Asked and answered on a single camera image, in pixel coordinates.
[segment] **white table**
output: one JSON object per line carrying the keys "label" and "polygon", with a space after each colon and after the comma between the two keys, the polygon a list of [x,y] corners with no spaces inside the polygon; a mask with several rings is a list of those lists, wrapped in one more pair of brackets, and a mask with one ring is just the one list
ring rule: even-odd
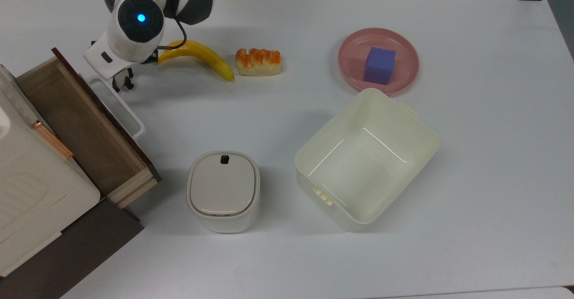
{"label": "white table", "polygon": [[[19,75],[56,46],[82,58],[103,0],[0,0],[0,63]],[[341,76],[343,39],[384,27],[421,69],[398,97],[441,148],[371,226],[341,230],[298,188],[295,153],[357,94]],[[269,78],[221,80],[201,63],[137,66],[123,94],[164,181],[133,209],[136,238],[67,298],[369,298],[574,284],[574,63],[548,3],[517,0],[215,0],[189,38],[230,62],[271,48]],[[164,43],[179,39],[168,22]],[[201,154],[236,150],[262,175],[262,210],[238,235],[187,209]]]}

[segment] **white plastic container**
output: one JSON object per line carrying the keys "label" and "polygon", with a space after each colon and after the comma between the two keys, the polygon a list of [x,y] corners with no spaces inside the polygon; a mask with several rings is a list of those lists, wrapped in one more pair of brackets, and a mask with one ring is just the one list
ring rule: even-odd
{"label": "white plastic container", "polygon": [[297,152],[299,187],[342,228],[360,230],[439,148],[436,134],[415,116],[365,89]]}
{"label": "white plastic container", "polygon": [[259,194],[259,169],[240,152],[206,153],[189,171],[189,210],[214,232],[246,230],[256,218]]}

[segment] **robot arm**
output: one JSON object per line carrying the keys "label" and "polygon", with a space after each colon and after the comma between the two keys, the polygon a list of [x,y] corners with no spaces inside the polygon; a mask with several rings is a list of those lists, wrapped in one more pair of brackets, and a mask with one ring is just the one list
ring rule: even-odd
{"label": "robot arm", "polygon": [[165,17],[194,25],[209,17],[213,0],[106,0],[106,4],[111,10],[109,25],[84,58],[100,76],[110,79],[156,50]]}

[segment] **bread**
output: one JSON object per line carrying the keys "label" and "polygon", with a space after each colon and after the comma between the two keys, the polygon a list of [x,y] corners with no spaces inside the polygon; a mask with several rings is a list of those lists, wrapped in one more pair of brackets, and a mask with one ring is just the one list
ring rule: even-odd
{"label": "bread", "polygon": [[235,54],[235,66],[244,76],[272,76],[281,72],[281,54],[277,50],[242,48]]}

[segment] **purple sponge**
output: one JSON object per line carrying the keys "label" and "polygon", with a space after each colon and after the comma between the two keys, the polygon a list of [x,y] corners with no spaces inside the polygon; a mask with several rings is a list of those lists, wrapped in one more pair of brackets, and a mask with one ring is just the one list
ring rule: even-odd
{"label": "purple sponge", "polygon": [[387,85],[394,69],[394,50],[371,47],[367,62],[365,62],[364,81]]}

